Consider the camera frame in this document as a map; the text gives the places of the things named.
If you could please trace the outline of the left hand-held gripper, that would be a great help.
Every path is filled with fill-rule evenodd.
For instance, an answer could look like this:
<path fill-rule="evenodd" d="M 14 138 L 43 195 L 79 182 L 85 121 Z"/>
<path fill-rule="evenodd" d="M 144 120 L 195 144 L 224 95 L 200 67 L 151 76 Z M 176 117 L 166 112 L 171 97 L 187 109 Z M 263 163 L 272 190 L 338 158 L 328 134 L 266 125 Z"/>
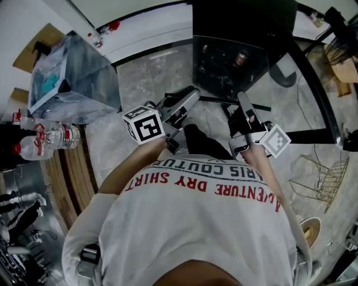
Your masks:
<path fill-rule="evenodd" d="M 199 99 L 199 89 L 183 88 L 174 93 L 166 93 L 158 103 L 147 101 L 144 105 L 125 112 L 122 119 L 130 137 L 138 144 L 165 137 L 167 149 L 175 154 L 185 143 L 181 123 Z M 172 126 L 171 116 L 182 107 L 187 110 L 186 117 Z"/>

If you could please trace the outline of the person's right forearm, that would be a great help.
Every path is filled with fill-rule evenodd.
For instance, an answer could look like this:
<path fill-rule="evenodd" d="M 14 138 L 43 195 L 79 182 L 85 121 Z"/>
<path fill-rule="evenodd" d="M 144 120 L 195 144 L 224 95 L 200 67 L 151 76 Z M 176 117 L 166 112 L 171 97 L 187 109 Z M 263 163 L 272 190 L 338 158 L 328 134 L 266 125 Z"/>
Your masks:
<path fill-rule="evenodd" d="M 281 205 L 285 206 L 287 201 L 284 193 L 276 179 L 265 148 L 262 145 L 252 144 L 246 151 L 241 152 L 245 162 L 255 168 L 263 177 L 268 187 L 273 191 Z"/>

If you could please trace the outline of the person's left forearm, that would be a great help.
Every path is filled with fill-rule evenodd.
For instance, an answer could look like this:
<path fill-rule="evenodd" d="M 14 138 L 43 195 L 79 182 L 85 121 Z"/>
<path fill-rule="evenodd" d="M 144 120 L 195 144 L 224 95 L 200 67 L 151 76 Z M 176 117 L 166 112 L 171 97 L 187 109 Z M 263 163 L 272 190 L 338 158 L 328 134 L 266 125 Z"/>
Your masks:
<path fill-rule="evenodd" d="M 139 145 L 106 177 L 98 192 L 120 195 L 132 177 L 147 165 L 156 162 L 166 147 L 167 142 L 165 137 Z"/>

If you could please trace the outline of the black-framed glass door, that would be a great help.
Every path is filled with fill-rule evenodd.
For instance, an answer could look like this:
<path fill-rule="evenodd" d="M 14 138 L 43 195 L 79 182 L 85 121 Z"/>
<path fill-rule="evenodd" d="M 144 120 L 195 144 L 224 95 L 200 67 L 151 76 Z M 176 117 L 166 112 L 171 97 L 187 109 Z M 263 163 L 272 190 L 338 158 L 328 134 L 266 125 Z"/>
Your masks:
<path fill-rule="evenodd" d="M 285 28 L 279 29 L 279 39 L 283 41 L 282 46 L 291 56 L 294 63 L 302 73 L 307 82 L 324 120 L 325 128 L 310 129 L 303 131 L 288 132 L 292 144 L 337 144 L 341 140 L 340 130 L 333 112 L 328 96 L 317 73 L 311 66 L 307 56 L 315 46 L 332 33 L 329 27 L 321 33 L 305 50 L 301 50 L 293 39 L 292 34 Z"/>

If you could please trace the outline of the person's left hand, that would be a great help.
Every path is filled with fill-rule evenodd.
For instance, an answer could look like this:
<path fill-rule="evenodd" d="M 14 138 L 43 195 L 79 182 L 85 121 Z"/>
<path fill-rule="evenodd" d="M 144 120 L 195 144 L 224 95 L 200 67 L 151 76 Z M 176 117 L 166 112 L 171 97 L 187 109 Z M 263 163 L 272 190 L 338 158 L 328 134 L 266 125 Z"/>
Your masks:
<path fill-rule="evenodd" d="M 170 118 L 170 122 L 172 126 L 178 124 L 178 122 L 183 120 L 186 117 L 186 114 L 187 114 L 187 110 L 184 107 L 176 111 L 174 115 L 172 115 Z"/>

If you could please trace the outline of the person's black trouser leg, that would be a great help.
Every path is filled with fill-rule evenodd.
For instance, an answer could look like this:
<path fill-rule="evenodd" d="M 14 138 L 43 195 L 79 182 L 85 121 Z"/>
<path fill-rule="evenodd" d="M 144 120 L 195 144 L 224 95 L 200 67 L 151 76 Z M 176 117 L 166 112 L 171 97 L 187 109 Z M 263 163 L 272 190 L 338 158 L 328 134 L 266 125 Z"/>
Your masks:
<path fill-rule="evenodd" d="M 222 144 L 207 137 L 195 124 L 190 123 L 183 130 L 190 154 L 207 155 L 219 160 L 232 160 L 231 153 Z"/>

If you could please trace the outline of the black device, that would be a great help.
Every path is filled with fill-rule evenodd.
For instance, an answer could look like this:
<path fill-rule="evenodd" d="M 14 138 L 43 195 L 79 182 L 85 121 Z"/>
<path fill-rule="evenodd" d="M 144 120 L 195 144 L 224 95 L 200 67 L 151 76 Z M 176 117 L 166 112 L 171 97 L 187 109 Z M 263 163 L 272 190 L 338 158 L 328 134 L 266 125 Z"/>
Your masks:
<path fill-rule="evenodd" d="M 345 126 L 343 128 L 343 150 L 358 152 L 358 129 L 350 132 Z"/>

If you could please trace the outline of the wooden plank ledge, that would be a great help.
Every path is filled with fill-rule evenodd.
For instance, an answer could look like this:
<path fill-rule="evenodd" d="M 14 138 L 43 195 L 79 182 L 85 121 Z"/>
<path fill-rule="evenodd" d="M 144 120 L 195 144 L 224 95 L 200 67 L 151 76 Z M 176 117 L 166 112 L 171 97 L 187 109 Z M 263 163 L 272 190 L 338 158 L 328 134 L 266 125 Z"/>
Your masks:
<path fill-rule="evenodd" d="M 65 232 L 98 192 L 85 126 L 77 127 L 81 135 L 77 147 L 55 150 L 53 157 L 44 161 L 55 213 L 59 215 L 58 221 Z"/>

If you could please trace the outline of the clear bottle red label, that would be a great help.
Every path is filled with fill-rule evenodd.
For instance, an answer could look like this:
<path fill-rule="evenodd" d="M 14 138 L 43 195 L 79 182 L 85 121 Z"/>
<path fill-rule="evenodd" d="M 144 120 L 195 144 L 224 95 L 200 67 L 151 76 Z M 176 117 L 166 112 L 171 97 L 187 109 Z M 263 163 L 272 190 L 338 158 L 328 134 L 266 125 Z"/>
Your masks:
<path fill-rule="evenodd" d="M 61 123 L 50 123 L 45 126 L 37 123 L 34 126 L 39 141 L 49 149 L 73 149 L 81 141 L 79 129 L 73 125 L 65 125 Z"/>

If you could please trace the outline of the beige round bucket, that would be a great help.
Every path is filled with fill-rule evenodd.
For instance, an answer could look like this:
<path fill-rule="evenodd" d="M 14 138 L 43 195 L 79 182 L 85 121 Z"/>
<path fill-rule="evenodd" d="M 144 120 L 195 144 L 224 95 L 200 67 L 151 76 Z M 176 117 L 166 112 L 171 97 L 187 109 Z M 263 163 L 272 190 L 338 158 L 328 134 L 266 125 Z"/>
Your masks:
<path fill-rule="evenodd" d="M 311 250 L 314 249 L 322 230 L 322 221 L 318 217 L 310 217 L 302 220 L 300 226 L 304 232 L 304 237 Z"/>

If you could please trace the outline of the wooden stool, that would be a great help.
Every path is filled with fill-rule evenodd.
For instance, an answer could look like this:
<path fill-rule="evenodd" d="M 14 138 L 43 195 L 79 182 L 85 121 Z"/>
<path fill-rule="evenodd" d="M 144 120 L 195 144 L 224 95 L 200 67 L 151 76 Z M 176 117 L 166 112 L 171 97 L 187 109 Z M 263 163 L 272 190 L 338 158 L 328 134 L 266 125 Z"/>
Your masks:
<path fill-rule="evenodd" d="M 323 82 L 323 87 L 325 88 L 334 82 L 337 87 L 338 97 L 352 94 L 351 84 L 358 83 L 358 71 L 356 70 L 353 58 L 333 65 L 327 44 L 324 45 L 324 54 L 328 60 L 326 65 L 329 72 L 326 80 Z"/>

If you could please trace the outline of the small bottle red cap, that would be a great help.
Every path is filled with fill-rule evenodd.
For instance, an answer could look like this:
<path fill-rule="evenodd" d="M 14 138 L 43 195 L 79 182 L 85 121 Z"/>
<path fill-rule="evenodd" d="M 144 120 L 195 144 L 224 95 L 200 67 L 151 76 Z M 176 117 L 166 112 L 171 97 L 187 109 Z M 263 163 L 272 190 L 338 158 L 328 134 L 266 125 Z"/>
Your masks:
<path fill-rule="evenodd" d="M 88 33 L 87 36 L 91 39 L 94 47 L 99 49 L 103 46 L 102 40 L 99 37 L 97 37 L 96 35 L 93 35 L 92 33 Z"/>

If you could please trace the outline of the small cardboard piece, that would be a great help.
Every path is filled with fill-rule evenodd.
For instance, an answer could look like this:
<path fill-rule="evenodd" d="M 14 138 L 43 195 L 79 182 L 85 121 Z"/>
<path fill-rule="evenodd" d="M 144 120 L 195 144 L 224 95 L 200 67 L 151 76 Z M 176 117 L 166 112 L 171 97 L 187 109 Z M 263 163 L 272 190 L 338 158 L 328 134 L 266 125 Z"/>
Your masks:
<path fill-rule="evenodd" d="M 29 92 L 20 88 L 14 88 L 10 98 L 24 104 L 28 104 Z"/>

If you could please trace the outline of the large cardboard box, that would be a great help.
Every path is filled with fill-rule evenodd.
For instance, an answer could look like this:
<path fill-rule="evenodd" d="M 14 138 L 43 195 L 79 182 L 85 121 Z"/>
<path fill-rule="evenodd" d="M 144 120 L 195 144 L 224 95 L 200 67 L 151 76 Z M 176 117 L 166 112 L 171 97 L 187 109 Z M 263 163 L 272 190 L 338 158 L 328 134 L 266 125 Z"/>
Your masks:
<path fill-rule="evenodd" d="M 52 48 L 65 37 L 52 24 L 46 24 L 20 52 L 12 66 L 32 73 L 33 67 L 42 55 L 48 56 Z"/>

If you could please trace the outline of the black bag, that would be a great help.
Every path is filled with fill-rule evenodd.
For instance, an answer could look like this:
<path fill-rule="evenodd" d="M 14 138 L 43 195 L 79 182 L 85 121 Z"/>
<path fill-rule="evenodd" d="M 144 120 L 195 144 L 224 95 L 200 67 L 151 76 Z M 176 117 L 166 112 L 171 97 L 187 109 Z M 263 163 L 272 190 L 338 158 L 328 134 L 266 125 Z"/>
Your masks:
<path fill-rule="evenodd" d="M 24 137 L 35 135 L 35 131 L 21 129 L 19 125 L 0 123 L 0 171 L 13 170 L 29 162 L 15 154 L 14 146 Z"/>

